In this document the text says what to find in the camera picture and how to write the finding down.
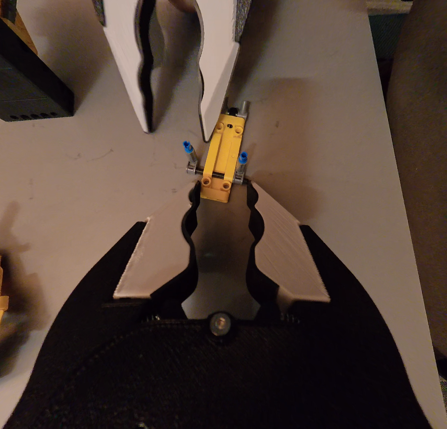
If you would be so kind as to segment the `yellow toy frame piece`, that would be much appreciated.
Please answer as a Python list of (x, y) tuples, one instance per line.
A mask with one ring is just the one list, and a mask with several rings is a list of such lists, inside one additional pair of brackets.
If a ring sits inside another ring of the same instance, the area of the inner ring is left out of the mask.
[(210, 140), (204, 167), (198, 160), (190, 161), (188, 170), (201, 175), (202, 199), (227, 203), (233, 185), (247, 183), (245, 179), (248, 154), (241, 151), (244, 127), (249, 115), (250, 102), (240, 108), (229, 108), (218, 118)]

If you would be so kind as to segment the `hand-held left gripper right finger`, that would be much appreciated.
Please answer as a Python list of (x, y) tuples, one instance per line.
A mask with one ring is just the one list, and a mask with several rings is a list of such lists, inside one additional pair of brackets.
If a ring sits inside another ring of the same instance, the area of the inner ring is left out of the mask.
[(274, 313), (299, 302), (330, 303), (299, 220), (254, 182), (247, 184), (247, 205), (254, 242), (246, 284), (255, 301)]

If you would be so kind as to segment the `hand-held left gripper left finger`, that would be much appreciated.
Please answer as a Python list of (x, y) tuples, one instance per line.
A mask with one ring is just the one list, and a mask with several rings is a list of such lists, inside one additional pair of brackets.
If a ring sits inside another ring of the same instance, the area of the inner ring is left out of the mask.
[(146, 219), (113, 299), (182, 304), (194, 292), (198, 266), (191, 236), (199, 203), (200, 182), (189, 182)]

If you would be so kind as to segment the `small yellow toy assembly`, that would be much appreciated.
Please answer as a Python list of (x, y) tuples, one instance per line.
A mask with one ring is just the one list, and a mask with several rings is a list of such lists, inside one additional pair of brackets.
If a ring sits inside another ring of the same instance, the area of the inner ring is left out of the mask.
[(0, 257), (0, 329), (3, 331), (3, 318), (9, 307), (9, 296), (3, 292), (3, 267), (1, 265), (2, 257)]

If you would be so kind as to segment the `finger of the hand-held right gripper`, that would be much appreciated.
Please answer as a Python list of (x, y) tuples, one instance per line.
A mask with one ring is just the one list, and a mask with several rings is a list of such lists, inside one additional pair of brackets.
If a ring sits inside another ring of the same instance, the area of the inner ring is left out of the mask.
[(139, 19), (143, 0), (102, 0), (104, 33), (134, 112), (145, 133), (150, 126), (140, 85), (143, 63)]
[(201, 26), (198, 69), (203, 81), (199, 117), (209, 142), (221, 113), (239, 51), (237, 0), (195, 0)]

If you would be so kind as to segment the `grey connector with blue pin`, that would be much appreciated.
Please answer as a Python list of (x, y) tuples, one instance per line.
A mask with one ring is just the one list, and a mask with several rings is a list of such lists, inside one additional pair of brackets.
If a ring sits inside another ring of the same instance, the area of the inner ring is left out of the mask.
[(190, 143), (190, 141), (183, 141), (182, 144), (183, 144), (184, 151), (188, 158), (186, 172), (188, 174), (196, 175), (197, 170), (199, 168), (199, 165), (198, 165), (199, 160), (198, 160), (197, 154), (195, 152), (195, 149), (192, 146), (192, 144)]

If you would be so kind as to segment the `black block with yellow beams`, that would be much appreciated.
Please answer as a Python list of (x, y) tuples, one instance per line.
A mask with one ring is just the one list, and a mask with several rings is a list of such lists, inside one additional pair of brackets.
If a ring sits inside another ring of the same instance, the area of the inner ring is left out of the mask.
[(17, 11), (17, 0), (1, 0), (1, 120), (17, 122), (73, 115), (74, 94), (38, 57)]

